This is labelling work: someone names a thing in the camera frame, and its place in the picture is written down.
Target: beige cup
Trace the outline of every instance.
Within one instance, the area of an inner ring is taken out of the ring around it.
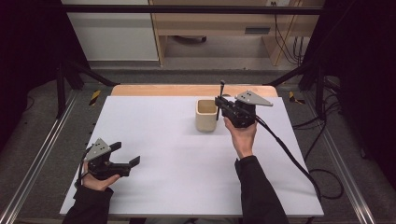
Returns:
[[[213,132],[216,129],[218,107],[215,100],[198,100],[195,109],[195,126],[200,132]]]

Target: white table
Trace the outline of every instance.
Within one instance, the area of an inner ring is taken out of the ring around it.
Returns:
[[[122,142],[113,162],[141,156],[129,177],[117,181],[110,214],[120,217],[240,217],[240,183],[233,163],[231,136],[218,122],[213,133],[194,127],[195,102],[208,96],[109,96],[90,144],[98,137]],[[281,98],[257,106],[257,114],[283,140],[305,168]],[[319,217],[323,211],[314,187],[276,140],[259,127],[254,153],[289,217]],[[73,183],[61,214],[73,205]]]

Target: black curtain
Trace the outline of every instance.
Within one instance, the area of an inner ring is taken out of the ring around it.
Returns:
[[[43,4],[61,1],[0,3],[0,151],[21,118],[28,91],[55,79],[64,60],[89,68],[67,14],[46,11]]]
[[[328,7],[353,7],[331,38],[318,46],[341,15],[320,16],[305,60],[318,57],[325,75],[340,78],[340,101],[369,158],[377,161],[396,188],[396,1],[328,0]],[[300,87],[309,88],[317,71],[304,74]]]

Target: person's left hand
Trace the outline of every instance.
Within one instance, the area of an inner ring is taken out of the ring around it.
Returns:
[[[87,162],[84,162],[84,171],[88,172]],[[119,175],[113,175],[106,180],[98,180],[95,177],[93,177],[93,175],[86,174],[82,178],[82,185],[89,189],[105,191],[108,188],[108,186],[114,184],[118,179],[120,179]]]

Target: metal frame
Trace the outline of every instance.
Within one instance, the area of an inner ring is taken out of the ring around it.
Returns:
[[[46,10],[84,13],[201,13],[201,14],[276,14],[322,15],[341,12],[323,7],[232,7],[232,6],[142,6],[142,5],[44,5]]]
[[[314,107],[314,96],[312,93],[304,92],[304,98],[307,100],[309,108],[314,116],[317,115],[316,109]],[[327,148],[330,158],[332,159],[332,164],[334,165],[337,174],[339,175],[341,182],[345,188],[346,194],[349,197],[352,207],[355,210],[356,216],[358,217],[361,224],[375,224],[373,214],[370,211],[366,201],[361,195],[358,185],[356,184],[352,173],[350,173],[347,168],[347,164],[344,162],[341,154],[337,148],[337,145],[332,140],[332,136],[326,129],[323,133],[323,141]]]
[[[30,166],[27,174],[22,180],[20,186],[18,187],[17,191],[12,197],[7,208],[1,214],[0,216],[1,224],[13,223],[17,218],[17,215],[20,212],[23,203],[25,202],[30,190],[32,189],[33,184],[37,180],[41,168],[44,166],[44,163],[48,155],[50,154],[52,147],[55,144],[56,139],[58,138],[59,133],[61,132],[71,110],[73,109],[77,97],[78,97],[78,91],[71,91],[71,94],[67,101],[66,110],[64,111],[63,115],[60,118],[55,120],[51,130],[49,131],[49,134],[47,135],[46,140],[44,141],[43,145],[38,151],[35,160]]]

